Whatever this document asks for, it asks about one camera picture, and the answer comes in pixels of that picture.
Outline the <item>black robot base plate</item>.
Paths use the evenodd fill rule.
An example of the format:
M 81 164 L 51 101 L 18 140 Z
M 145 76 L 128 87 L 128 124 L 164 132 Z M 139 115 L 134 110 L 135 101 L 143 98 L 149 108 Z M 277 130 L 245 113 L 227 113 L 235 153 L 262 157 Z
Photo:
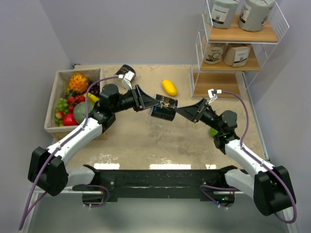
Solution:
M 138 199 L 197 199 L 209 201 L 213 197 L 222 203 L 232 203 L 234 196 L 215 195 L 213 187 L 229 188 L 225 173 L 236 169 L 226 166 L 221 169 L 167 169 L 167 170 L 95 170 L 89 187 L 76 185 L 74 191 L 84 191 L 84 203 L 99 202 L 100 191 L 110 202 L 121 198 Z

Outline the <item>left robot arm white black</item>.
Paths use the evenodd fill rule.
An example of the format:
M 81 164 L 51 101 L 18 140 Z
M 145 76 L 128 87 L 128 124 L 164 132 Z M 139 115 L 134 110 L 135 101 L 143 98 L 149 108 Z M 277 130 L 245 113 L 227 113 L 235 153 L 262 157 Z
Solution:
M 40 187 L 51 196 L 58 195 L 68 186 L 83 185 L 89 190 L 100 187 L 101 179 L 92 167 L 66 168 L 73 156 L 86 144 L 103 134 L 116 120 L 115 114 L 132 108 L 143 111 L 160 104 L 147 95 L 139 85 L 120 94 L 115 84 L 106 84 L 100 93 L 99 103 L 72 132 L 57 143 L 43 149 L 36 148 L 31 156 L 28 180 L 33 188 Z

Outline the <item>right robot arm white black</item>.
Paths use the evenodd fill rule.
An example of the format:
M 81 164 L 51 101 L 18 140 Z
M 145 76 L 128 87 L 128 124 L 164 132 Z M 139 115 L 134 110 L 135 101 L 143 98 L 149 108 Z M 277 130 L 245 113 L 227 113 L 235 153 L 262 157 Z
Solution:
M 217 130 L 218 133 L 214 136 L 215 147 L 246 171 L 231 170 L 219 176 L 216 179 L 219 189 L 242 191 L 253 199 L 264 216 L 277 215 L 292 207 L 293 218 L 289 223 L 296 221 L 296 200 L 288 170 L 283 166 L 274 166 L 248 150 L 235 133 L 238 126 L 235 112 L 226 110 L 217 115 L 206 99 L 201 99 L 194 105 L 176 108 L 175 111 L 193 123 L 201 121 Z

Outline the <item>clear white tissue roll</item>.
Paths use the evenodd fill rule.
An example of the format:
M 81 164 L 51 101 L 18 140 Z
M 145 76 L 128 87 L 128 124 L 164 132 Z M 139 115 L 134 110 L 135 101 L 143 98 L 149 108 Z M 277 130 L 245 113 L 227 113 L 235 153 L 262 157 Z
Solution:
M 150 116 L 173 121 L 176 114 L 175 109 L 178 107 L 178 100 L 160 94 L 155 94 L 155 99 L 160 101 L 160 105 L 151 109 Z

